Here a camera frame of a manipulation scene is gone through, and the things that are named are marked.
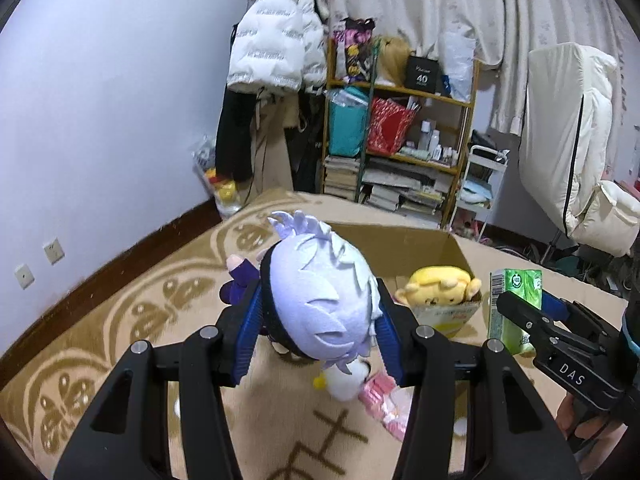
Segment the light blue band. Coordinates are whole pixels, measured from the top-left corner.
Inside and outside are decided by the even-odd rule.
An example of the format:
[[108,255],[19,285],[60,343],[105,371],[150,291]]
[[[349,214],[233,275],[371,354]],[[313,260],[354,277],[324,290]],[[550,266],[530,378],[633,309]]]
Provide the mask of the light blue band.
[[638,356],[638,358],[640,358],[640,346],[638,346],[638,343],[636,343],[633,339],[631,339],[631,336],[629,335],[629,330],[626,328],[626,309],[624,314],[622,315],[622,333],[625,335],[626,337],[626,343],[629,345],[629,348],[631,348],[631,351],[636,354],[636,356]]

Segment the black box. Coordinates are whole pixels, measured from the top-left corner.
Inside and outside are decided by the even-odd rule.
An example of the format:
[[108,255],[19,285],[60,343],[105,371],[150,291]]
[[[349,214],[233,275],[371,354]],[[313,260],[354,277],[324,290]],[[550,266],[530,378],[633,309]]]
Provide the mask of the black box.
[[441,79],[440,65],[437,61],[426,57],[409,56],[404,78],[406,88],[434,94],[438,82],[442,83]]

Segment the silver screw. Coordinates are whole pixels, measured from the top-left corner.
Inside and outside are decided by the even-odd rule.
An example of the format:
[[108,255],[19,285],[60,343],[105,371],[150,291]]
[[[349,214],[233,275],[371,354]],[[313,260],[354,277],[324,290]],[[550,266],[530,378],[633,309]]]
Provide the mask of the silver screw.
[[149,343],[142,340],[136,341],[135,343],[133,343],[133,345],[131,345],[131,351],[134,354],[142,354],[142,352],[146,351],[147,348],[149,348]]
[[436,331],[433,328],[431,328],[429,325],[420,325],[418,328],[415,329],[415,333],[417,333],[418,337],[423,337],[425,339],[428,339],[430,337],[433,337]]
[[200,337],[204,339],[213,339],[218,335],[218,329],[213,325],[203,326],[200,329]]
[[499,339],[489,339],[489,341],[486,342],[486,347],[491,350],[491,352],[497,354],[504,350],[504,345]]

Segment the yellow plush toy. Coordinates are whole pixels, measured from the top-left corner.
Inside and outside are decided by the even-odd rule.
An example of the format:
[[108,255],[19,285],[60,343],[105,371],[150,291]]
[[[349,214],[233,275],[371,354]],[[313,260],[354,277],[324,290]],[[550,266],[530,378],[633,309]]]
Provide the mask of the yellow plush toy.
[[396,291],[396,301],[406,306],[456,305],[471,300],[482,282],[457,267],[424,267]]

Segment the beige patterned blanket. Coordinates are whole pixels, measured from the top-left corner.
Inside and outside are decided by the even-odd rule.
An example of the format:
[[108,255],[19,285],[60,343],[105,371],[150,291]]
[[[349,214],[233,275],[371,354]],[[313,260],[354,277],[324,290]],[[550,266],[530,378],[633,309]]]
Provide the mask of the beige patterned blanket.
[[[45,475],[52,476],[84,409],[129,345],[140,338],[155,346],[182,341],[199,327],[215,323],[223,308],[218,291],[229,279],[226,258],[237,253],[255,261],[262,248],[277,240],[268,214],[296,209],[325,221],[412,225],[400,216],[337,198],[275,190],[176,251],[57,338],[0,392],[0,415]],[[476,276],[486,282],[492,269],[522,266],[522,260],[490,248],[466,240],[459,244]],[[622,302],[599,290],[548,271],[544,284],[611,322],[619,319]],[[484,317],[478,311],[459,340],[480,344],[486,334]],[[555,409],[562,391],[530,362],[522,364]],[[372,365],[382,366],[375,354]],[[248,480],[391,478],[399,442],[357,400],[344,404],[313,389],[318,371],[318,364],[283,358],[259,338],[247,377],[238,388],[224,388],[232,441]],[[172,471],[186,478],[177,401],[178,387],[172,383]],[[463,402],[458,404],[462,410]],[[463,446],[462,439],[454,439],[452,468],[460,468]]]

